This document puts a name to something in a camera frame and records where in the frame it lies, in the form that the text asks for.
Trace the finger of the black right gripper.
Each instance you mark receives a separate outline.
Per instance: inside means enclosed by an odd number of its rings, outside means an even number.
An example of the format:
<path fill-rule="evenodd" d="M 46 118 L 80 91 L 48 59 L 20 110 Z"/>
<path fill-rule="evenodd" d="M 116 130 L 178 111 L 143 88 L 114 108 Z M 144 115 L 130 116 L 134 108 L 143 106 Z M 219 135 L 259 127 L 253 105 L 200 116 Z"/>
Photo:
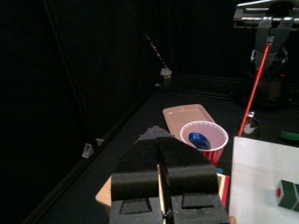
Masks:
<path fill-rule="evenodd" d="M 271 27 L 273 27 L 273 18 L 262 17 L 262 20 L 259 21 L 257 27 L 257 42 L 255 42 L 255 50 L 259 53 L 262 53 L 266 49 Z"/>
<path fill-rule="evenodd" d="M 289 38 L 291 29 L 294 25 L 294 19 L 291 17 L 285 17 L 278 24 L 277 28 L 270 31 L 271 40 L 271 53 L 278 53 L 285 47 L 286 40 Z"/>

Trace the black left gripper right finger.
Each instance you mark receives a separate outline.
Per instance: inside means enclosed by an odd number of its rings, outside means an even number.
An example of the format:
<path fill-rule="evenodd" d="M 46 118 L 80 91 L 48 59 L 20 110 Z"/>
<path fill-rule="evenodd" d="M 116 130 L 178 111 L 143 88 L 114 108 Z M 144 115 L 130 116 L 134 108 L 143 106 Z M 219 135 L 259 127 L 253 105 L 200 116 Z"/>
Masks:
<path fill-rule="evenodd" d="M 211 161 L 162 128 L 156 128 L 155 141 L 166 223 L 230 224 Z"/>

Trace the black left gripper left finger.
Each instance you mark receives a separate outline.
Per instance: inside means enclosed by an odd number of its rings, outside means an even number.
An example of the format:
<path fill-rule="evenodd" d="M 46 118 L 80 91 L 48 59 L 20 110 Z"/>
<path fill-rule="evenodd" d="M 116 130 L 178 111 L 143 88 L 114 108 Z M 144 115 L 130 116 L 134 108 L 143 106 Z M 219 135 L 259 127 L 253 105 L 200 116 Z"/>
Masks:
<path fill-rule="evenodd" d="M 156 127 L 138 138 L 111 176 L 110 224 L 163 224 Z"/>

